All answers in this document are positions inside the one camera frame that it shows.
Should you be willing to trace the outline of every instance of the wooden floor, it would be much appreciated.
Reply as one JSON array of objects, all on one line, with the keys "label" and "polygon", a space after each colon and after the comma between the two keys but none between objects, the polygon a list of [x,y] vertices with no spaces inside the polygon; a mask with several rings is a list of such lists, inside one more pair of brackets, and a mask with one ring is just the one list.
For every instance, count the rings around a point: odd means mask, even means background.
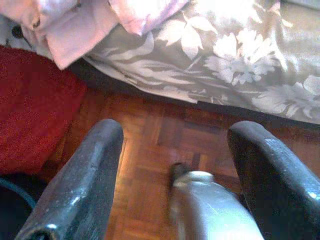
[{"label": "wooden floor", "polygon": [[[194,108],[89,89],[82,107],[56,152],[44,166],[47,180],[72,156],[89,129],[111,118],[124,129],[107,240],[173,240],[168,220],[168,170],[176,162],[214,174],[216,181],[240,192],[229,152],[227,129],[243,120]],[[265,127],[320,176],[320,131]]]}]

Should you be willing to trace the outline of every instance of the red towel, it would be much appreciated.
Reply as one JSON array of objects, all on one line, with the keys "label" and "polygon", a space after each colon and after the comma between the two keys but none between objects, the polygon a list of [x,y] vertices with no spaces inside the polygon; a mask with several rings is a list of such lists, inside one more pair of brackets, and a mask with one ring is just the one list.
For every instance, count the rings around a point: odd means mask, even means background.
[{"label": "red towel", "polygon": [[0,174],[37,173],[67,130],[86,89],[51,60],[0,46]]}]

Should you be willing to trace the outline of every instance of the floral bedspread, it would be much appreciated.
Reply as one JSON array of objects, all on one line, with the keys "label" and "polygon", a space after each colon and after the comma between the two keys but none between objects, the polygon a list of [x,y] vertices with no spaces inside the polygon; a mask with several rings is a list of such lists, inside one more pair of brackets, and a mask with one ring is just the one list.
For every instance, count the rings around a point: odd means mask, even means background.
[{"label": "floral bedspread", "polygon": [[156,95],[320,124],[320,12],[278,0],[192,0],[140,37],[116,27],[85,59]]}]

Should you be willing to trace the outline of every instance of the pink pillow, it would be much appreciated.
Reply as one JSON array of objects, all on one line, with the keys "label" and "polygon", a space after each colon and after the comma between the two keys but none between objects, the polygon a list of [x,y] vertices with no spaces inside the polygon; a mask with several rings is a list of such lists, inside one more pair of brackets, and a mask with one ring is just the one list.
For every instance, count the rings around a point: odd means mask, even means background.
[{"label": "pink pillow", "polygon": [[109,0],[119,22],[131,34],[143,35],[179,11],[189,0]]}]

